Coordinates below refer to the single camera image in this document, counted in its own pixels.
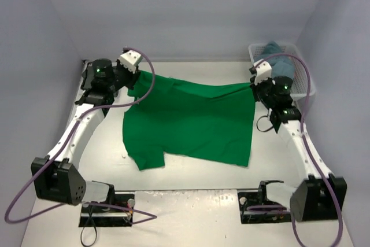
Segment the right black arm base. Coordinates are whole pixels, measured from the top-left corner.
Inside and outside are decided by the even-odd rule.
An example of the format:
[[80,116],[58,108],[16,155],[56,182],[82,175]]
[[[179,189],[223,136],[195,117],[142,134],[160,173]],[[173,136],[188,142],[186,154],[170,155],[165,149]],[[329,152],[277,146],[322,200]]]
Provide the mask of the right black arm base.
[[290,213],[283,205],[267,198],[266,186],[283,183],[281,180],[263,180],[257,189],[238,189],[240,222],[242,224],[275,224],[291,222]]

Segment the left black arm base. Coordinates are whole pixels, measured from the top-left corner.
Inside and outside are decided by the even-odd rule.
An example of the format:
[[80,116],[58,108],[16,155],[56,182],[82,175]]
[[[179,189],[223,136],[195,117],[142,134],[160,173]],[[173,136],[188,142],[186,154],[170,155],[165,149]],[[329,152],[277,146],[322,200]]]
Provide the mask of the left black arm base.
[[[117,191],[112,205],[125,208],[135,206],[133,191]],[[79,227],[131,227],[134,219],[133,211],[123,211],[96,205],[82,205]]]

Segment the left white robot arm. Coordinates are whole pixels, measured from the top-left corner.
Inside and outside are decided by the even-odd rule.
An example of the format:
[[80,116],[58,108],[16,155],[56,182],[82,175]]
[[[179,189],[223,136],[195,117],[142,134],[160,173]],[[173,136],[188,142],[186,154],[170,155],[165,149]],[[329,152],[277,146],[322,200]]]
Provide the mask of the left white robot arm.
[[82,94],[75,101],[76,111],[69,126],[55,147],[31,164],[39,199],[69,205],[94,202],[102,212],[114,208],[114,186],[86,181],[79,172],[79,164],[90,138],[108,114],[119,90],[123,87],[132,89],[139,75],[138,66],[130,66],[124,60],[112,63],[102,58],[87,63],[80,85]]

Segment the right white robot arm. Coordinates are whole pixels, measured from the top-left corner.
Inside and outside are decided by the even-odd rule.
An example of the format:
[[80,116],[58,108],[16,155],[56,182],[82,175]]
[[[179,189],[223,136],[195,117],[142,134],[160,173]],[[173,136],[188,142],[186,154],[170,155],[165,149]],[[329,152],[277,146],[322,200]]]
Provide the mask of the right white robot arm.
[[257,204],[268,208],[277,203],[287,208],[298,222],[337,220],[347,191],[343,177],[336,177],[313,146],[300,110],[293,104],[289,90],[293,81],[287,77],[250,79],[255,101],[262,103],[274,132],[281,137],[295,163],[299,185],[281,180],[260,182]]

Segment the green t shirt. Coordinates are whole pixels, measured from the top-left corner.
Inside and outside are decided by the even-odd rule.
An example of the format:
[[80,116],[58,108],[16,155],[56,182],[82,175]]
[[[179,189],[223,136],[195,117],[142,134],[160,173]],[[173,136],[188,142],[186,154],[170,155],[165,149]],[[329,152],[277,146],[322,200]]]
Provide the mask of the green t shirt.
[[248,83],[212,86],[142,72],[128,96],[144,100],[123,118],[123,143],[139,170],[175,154],[246,167],[255,102]]

